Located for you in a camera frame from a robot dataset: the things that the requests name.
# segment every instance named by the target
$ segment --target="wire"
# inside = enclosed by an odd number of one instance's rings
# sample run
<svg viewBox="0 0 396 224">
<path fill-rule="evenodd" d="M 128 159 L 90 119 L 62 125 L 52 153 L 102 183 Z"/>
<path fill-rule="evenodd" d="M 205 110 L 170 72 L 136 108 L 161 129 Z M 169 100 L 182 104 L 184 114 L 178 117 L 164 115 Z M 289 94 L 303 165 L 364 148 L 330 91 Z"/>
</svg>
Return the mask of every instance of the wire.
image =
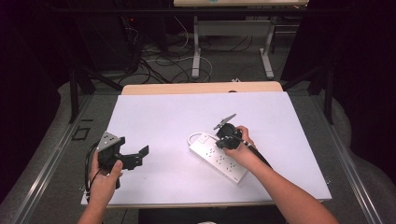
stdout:
<svg viewBox="0 0 396 224">
<path fill-rule="evenodd" d="M 166 78 L 163 77 L 160 73 L 158 73 L 157 71 L 155 71 L 154 69 L 152 69 L 152 67 L 151 67 L 145 60 L 140 59 L 140 62 L 141 62 L 142 65 L 145 66 L 149 71 L 151 71 L 155 77 L 157 77 L 158 79 L 160 79 L 161 81 L 163 81 L 163 83 L 172 83 L 170 80 L 166 79 Z"/>
<path fill-rule="evenodd" d="M 99 141 L 97 141 L 96 143 L 94 143 L 91 147 L 90 150 L 88 150 L 87 152 L 87 156 L 85 158 L 85 193 L 86 193 L 86 198 L 87 198 L 87 202 L 90 202 L 90 194 L 91 194 L 91 186 L 90 186 L 90 177 L 89 177 L 89 169 L 90 169 L 90 158 L 91 158 L 91 154 L 93 152 L 93 150 L 99 145 Z"/>
<path fill-rule="evenodd" d="M 187 142 L 189 143 L 189 146 L 191 146 L 191 144 L 192 144 L 191 138 L 192 138 L 193 136 L 195 136 L 195 135 L 198 135 L 198 134 L 206 134 L 207 136 L 209 136 L 209 137 L 215 139 L 216 141 L 219 140 L 216 136 L 211 135 L 211 134 L 209 134 L 209 133 L 192 133 L 192 134 L 187 138 Z"/>
<path fill-rule="evenodd" d="M 180 47 L 180 49 L 183 49 L 184 47 L 186 47 L 187 44 L 189 44 L 189 32 L 187 32 L 186 27 L 184 27 L 184 25 L 181 23 L 181 21 L 177 17 L 174 17 L 174 18 L 178 21 L 178 23 L 184 29 L 184 32 L 186 34 L 186 43 Z"/>
<path fill-rule="evenodd" d="M 121 224 L 123 223 L 125 217 L 126 217 L 126 212 L 128 212 L 128 209 L 125 209 L 124 215 L 122 216 Z"/>
<path fill-rule="evenodd" d="M 193 70 L 193 69 L 198 69 L 198 70 L 200 70 L 200 71 L 203 71 L 203 72 L 209 74 L 206 70 L 204 70 L 204 69 L 202 69 L 202 68 L 189 68 L 189 69 L 187 69 L 187 70 L 185 70 L 185 71 L 187 72 L 187 71 L 190 71 L 190 70 Z M 171 81 L 174 82 L 175 79 L 176 79 L 178 76 L 180 76 L 182 73 L 183 73 L 183 72 L 179 72 L 178 74 L 176 74 L 176 75 L 172 78 Z M 193 82 L 193 83 L 196 83 L 196 81 L 191 81 L 191 80 L 190 80 L 190 76 L 189 76 L 189 75 L 187 75 L 187 80 L 186 80 L 186 81 L 181 80 L 181 81 L 179 81 L 178 83 L 185 83 L 185 82 Z"/>
<path fill-rule="evenodd" d="M 165 56 L 162 56 L 162 57 L 164 57 L 165 59 L 167 59 L 168 62 L 172 63 L 172 64 L 170 64 L 170 65 L 176 65 L 177 67 L 179 67 L 179 68 L 181 69 L 182 73 L 185 73 L 187 77 L 189 76 L 189 74 L 187 74 L 187 71 L 184 70 L 184 68 L 182 68 L 180 65 L 178 65 L 177 63 L 175 63 L 175 62 L 177 62 L 177 60 L 171 60 L 171 59 L 169 59 L 168 57 L 165 57 Z"/>
<path fill-rule="evenodd" d="M 249 142 L 245 141 L 244 139 L 235 136 L 235 135 L 228 135 L 230 137 L 236 138 L 239 141 L 241 141 L 245 146 L 247 146 L 248 149 L 250 149 L 251 152 L 254 153 L 254 155 L 256 155 L 262 162 L 264 162 L 267 166 L 269 166 L 270 168 L 272 168 L 272 166 L 270 165 L 270 163 L 264 158 L 264 156 L 259 152 L 259 150 L 257 150 L 257 148 L 255 148 L 253 145 L 251 145 Z"/>
<path fill-rule="evenodd" d="M 212 63 L 208 60 L 208 59 L 206 59 L 206 58 L 204 58 L 204 57 L 199 57 L 200 59 L 204 59 L 208 64 L 209 64 L 209 66 L 210 66 L 210 72 L 208 73 L 208 76 L 206 77 L 206 79 L 204 80 L 204 82 L 206 82 L 210 77 L 211 77 L 211 75 L 212 75 L 212 73 L 213 73 L 213 65 L 212 65 Z M 167 63 L 167 62 L 181 62 L 181 61 L 185 61 L 185 60 L 188 60 L 188 59 L 194 59 L 194 57 L 187 57 L 187 58 L 183 58 L 183 59 L 175 59 L 175 60 L 170 60 L 170 59 L 168 59 L 169 61 L 166 61 L 166 60 L 149 60 L 149 61 L 146 61 L 147 63 L 153 63 L 153 62 L 164 62 L 164 63 Z"/>
<path fill-rule="evenodd" d="M 125 76 L 125 77 L 120 78 L 119 84 L 120 84 L 123 80 L 125 80 L 126 78 L 128 78 L 128 77 L 138 77 L 138 76 L 146 76 L 146 77 L 147 77 L 146 80 L 144 80 L 143 82 L 141 82 L 141 83 L 139 83 L 139 84 L 146 84 L 146 83 L 148 83 L 149 80 L 150 80 L 150 78 L 152 77 L 152 76 L 151 76 L 151 73 L 148 73 L 148 74 L 145 74 L 145 73 L 134 73 L 134 74 L 130 74 L 130 75 L 128 75 L 128 76 Z"/>
<path fill-rule="evenodd" d="M 92 25 L 93 29 L 95 30 L 95 32 L 102 38 L 102 40 L 105 42 L 105 44 L 111 49 L 111 51 L 113 51 L 117 56 L 119 56 L 120 58 L 122 58 L 123 60 L 132 63 L 132 60 L 123 56 L 122 54 L 120 54 L 116 49 L 113 48 L 113 46 L 110 45 L 110 43 L 108 43 L 108 41 L 105 39 L 105 37 L 99 32 L 99 30 L 97 29 L 96 25 L 90 20 L 88 19 L 88 21 L 90 22 L 90 24 Z"/>
<path fill-rule="evenodd" d="M 245 42 L 245 40 L 248 38 L 248 35 L 245 36 L 245 38 L 239 42 L 239 44 L 237 44 L 235 47 L 233 47 L 232 49 L 204 49 L 202 48 L 202 51 L 208 51 L 208 52 L 230 52 L 230 51 L 244 51 L 246 49 L 248 49 L 252 42 L 253 42 L 253 36 L 250 37 L 250 42 L 248 43 L 248 45 L 244 48 L 244 49 L 236 49 L 238 48 L 243 42 Z"/>
</svg>

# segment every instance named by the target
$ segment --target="finger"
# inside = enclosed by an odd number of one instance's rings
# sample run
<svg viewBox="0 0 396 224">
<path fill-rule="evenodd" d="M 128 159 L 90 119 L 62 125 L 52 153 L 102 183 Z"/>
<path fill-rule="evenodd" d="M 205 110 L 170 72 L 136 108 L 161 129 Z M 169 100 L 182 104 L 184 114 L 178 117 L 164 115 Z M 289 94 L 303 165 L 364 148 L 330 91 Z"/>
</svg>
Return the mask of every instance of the finger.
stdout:
<svg viewBox="0 0 396 224">
<path fill-rule="evenodd" d="M 111 173 L 109 177 L 114 179 L 119 178 L 121 176 L 121 170 L 122 170 L 122 161 L 116 161 L 116 163 L 113 166 L 113 169 L 111 169 Z"/>
<path fill-rule="evenodd" d="M 256 147 L 256 145 L 254 145 L 254 141 L 251 140 L 251 138 L 249 138 L 247 141 L 248 141 L 251 145 L 253 145 L 254 147 Z"/>
<path fill-rule="evenodd" d="M 94 169 L 99 169 L 99 161 L 98 161 L 98 151 L 95 150 L 95 152 L 93 153 L 93 157 L 92 157 L 92 170 Z"/>
<path fill-rule="evenodd" d="M 245 126 L 238 126 L 236 127 L 236 129 L 238 129 L 239 131 L 241 131 L 242 133 L 242 139 L 244 140 L 249 140 L 250 138 L 248 137 L 248 128 L 246 128 Z"/>
<path fill-rule="evenodd" d="M 233 155 L 233 149 L 229 149 L 227 147 L 223 148 L 224 154 L 231 157 Z"/>
</svg>

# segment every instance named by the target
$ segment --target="desk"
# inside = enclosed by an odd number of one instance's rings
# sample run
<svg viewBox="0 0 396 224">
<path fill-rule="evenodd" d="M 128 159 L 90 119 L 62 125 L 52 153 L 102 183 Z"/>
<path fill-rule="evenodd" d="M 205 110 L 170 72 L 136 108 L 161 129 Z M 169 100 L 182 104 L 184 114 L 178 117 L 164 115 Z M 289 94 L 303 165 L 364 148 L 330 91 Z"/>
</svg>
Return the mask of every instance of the desk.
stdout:
<svg viewBox="0 0 396 224">
<path fill-rule="evenodd" d="M 150 147 L 143 166 L 124 171 L 109 207 L 273 204 L 251 173 L 235 185 L 189 150 L 190 134 L 214 133 L 213 127 L 233 113 L 232 123 L 249 127 L 277 172 L 318 200 L 330 200 L 290 98 L 277 82 L 154 84 L 125 87 L 107 127 L 125 136 L 122 154 Z"/>
<path fill-rule="evenodd" d="M 303 6 L 308 0 L 175 0 L 176 7 L 276 7 Z M 276 26 L 276 17 L 269 21 L 199 21 L 194 17 L 194 58 L 191 76 L 199 77 L 201 49 L 200 35 L 255 35 L 265 36 L 264 48 L 260 49 L 265 75 L 269 80 L 274 79 L 274 73 L 268 59 L 268 51 Z"/>
</svg>

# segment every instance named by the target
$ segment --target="human hand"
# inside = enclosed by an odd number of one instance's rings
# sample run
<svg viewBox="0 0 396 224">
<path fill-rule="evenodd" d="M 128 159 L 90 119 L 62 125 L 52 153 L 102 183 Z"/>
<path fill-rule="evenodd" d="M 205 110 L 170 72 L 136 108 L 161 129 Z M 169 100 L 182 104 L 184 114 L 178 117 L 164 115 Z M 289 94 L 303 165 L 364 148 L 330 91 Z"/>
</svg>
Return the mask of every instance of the human hand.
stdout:
<svg viewBox="0 0 396 224">
<path fill-rule="evenodd" d="M 244 126 L 236 127 L 237 130 L 241 131 L 242 139 L 249 142 L 251 145 L 254 145 L 254 141 L 250 139 L 248 135 L 248 128 Z M 250 169 L 250 166 L 253 164 L 253 161 L 260 160 L 253 152 L 248 149 L 243 143 L 240 143 L 238 148 L 236 149 L 223 149 L 227 156 L 234 158 L 240 165 L 244 166 L 247 169 Z"/>
<path fill-rule="evenodd" d="M 91 196 L 90 203 L 106 207 L 116 190 L 117 179 L 122 176 L 122 161 L 116 161 L 111 173 L 99 169 L 98 152 L 95 151 L 92 158 L 90 172 Z"/>
</svg>

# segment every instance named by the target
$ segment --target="power strip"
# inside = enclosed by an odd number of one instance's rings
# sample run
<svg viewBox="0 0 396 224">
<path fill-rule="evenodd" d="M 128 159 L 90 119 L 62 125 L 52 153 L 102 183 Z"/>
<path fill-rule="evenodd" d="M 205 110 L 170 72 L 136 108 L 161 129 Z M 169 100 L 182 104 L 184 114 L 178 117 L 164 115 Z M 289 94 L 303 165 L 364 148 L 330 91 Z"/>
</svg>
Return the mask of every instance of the power strip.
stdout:
<svg viewBox="0 0 396 224">
<path fill-rule="evenodd" d="M 247 172 L 247 169 L 239 165 L 233 158 L 227 156 L 221 148 L 216 146 L 217 139 L 210 134 L 201 135 L 190 145 L 190 150 L 208 162 L 233 183 L 238 184 Z"/>
</svg>

